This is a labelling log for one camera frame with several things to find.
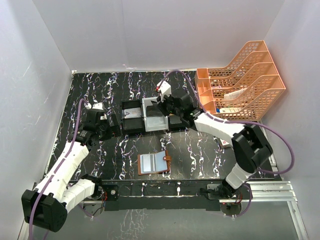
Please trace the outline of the black plastic bin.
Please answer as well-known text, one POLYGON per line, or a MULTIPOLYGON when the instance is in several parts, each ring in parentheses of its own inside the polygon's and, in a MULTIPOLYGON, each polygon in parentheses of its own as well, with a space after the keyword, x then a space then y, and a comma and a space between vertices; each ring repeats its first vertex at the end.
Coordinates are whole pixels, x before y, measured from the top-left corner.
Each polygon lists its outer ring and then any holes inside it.
POLYGON ((140 99, 122 101, 121 110, 121 126, 125 135, 145 133, 144 114, 140 99))

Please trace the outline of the black bin with gold card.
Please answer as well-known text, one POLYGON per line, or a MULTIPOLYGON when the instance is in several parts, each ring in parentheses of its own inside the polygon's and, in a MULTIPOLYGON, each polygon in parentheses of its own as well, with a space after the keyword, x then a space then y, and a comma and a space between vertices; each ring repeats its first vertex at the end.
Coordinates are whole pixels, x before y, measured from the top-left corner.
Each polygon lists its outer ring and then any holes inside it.
POLYGON ((178 131, 178 130, 188 129, 188 127, 181 121, 179 116, 170 114, 167 118, 168 118, 169 131, 178 131))

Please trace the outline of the white plastic bin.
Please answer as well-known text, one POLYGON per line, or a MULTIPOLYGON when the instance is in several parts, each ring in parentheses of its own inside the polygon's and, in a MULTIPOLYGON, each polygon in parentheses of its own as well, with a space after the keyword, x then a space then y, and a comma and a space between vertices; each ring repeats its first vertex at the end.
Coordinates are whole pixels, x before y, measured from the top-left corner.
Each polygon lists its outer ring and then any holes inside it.
POLYGON ((147 116, 147 107, 153 107, 152 101, 157 102, 157 97, 147 97, 142 100, 143 119, 146 132, 164 131, 169 129, 168 117, 162 115, 147 116))

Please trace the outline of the brown leather card holder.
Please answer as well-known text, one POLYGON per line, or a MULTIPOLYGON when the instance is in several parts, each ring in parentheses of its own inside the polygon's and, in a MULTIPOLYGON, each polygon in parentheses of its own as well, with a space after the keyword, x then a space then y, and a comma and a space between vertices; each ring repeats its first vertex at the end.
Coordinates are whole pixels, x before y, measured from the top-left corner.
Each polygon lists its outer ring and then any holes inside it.
POLYGON ((156 153, 139 154, 137 156, 138 175, 143 176, 169 172, 171 170, 171 161, 172 157, 169 156, 167 150, 156 153))

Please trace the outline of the white phone box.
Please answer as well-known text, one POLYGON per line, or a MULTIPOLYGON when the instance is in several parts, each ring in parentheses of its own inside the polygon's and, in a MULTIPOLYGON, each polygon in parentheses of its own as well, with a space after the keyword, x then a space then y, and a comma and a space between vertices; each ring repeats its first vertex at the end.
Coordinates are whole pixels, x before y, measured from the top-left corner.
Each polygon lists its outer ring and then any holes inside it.
POLYGON ((223 139, 218 139, 218 144, 222 149, 231 147, 231 145, 223 139))

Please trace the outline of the orange mesh file organizer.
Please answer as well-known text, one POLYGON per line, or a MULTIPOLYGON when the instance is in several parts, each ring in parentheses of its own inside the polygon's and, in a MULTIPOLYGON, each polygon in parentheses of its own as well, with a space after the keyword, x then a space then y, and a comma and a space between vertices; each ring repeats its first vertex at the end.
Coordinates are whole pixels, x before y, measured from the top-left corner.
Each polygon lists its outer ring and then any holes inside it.
POLYGON ((264 40, 244 44, 224 67, 197 68, 195 85, 204 109, 219 118, 231 121, 260 121, 286 86, 264 40), (228 94, 247 90, 233 100, 228 94), (242 108, 235 113, 217 113, 221 108, 242 108))

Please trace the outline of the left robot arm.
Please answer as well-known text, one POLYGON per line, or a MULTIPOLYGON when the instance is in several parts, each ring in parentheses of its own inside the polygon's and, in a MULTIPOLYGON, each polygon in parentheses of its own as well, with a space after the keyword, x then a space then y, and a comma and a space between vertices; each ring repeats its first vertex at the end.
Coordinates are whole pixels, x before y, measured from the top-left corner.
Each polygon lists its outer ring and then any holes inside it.
POLYGON ((66 142, 62 154, 49 173, 33 190, 25 190, 21 202, 24 220, 29 230, 37 226, 58 232, 68 213, 88 197, 102 195, 102 180, 90 174, 83 175, 68 186, 80 163, 100 142, 118 137, 121 128, 117 116, 107 117, 102 109, 92 108, 86 112, 83 122, 77 122, 75 131, 66 142))

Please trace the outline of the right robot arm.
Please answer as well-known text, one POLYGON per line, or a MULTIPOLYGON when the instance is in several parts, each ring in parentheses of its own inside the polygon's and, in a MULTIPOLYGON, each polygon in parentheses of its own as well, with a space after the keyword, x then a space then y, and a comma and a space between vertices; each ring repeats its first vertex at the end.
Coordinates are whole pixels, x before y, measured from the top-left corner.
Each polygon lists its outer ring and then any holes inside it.
POLYGON ((214 190, 207 190, 212 195, 222 198, 233 197, 273 153, 270 143, 258 125, 235 123, 214 117, 193 106, 187 93, 182 96, 158 96, 151 104, 164 116, 172 114, 179 117, 187 128, 213 135, 231 145, 236 163, 219 186, 214 190))

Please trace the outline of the black credit card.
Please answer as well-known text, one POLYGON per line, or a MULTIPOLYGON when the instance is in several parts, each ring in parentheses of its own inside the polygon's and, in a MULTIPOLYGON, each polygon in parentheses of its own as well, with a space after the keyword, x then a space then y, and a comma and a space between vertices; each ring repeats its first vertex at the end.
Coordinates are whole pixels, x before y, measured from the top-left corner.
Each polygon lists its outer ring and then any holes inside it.
POLYGON ((156 106, 147 106, 146 107, 146 116, 149 117, 161 117, 163 116, 162 112, 156 106))

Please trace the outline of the silver credit card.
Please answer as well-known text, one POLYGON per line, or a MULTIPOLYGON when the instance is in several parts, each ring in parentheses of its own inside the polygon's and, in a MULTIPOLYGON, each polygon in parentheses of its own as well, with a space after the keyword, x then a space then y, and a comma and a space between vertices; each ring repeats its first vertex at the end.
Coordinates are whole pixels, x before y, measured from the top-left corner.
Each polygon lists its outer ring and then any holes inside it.
POLYGON ((135 118, 141 118, 142 112, 139 107, 127 108, 123 110, 123 115, 125 119, 135 119, 135 118))

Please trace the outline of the white blue item in organizer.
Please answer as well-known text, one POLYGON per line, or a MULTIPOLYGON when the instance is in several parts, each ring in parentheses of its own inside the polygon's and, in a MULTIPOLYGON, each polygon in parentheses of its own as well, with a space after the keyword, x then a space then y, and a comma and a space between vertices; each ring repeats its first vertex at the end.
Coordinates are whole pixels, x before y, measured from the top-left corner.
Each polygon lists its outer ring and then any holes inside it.
POLYGON ((229 114, 229 113, 237 113, 242 110, 241 107, 225 107, 225 108, 218 108, 216 110, 217 113, 221 114, 229 114))

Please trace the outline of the white paper in organizer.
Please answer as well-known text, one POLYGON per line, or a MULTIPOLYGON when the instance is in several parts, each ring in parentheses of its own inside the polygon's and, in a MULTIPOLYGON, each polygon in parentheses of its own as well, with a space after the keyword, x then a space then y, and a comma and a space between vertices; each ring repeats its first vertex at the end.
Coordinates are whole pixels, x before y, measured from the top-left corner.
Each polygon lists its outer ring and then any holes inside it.
POLYGON ((223 99, 227 100, 227 101, 234 100, 234 99, 238 98, 240 95, 242 95, 247 89, 248 88, 245 87, 245 88, 242 88, 242 89, 230 92, 230 93, 226 93, 223 95, 223 99))

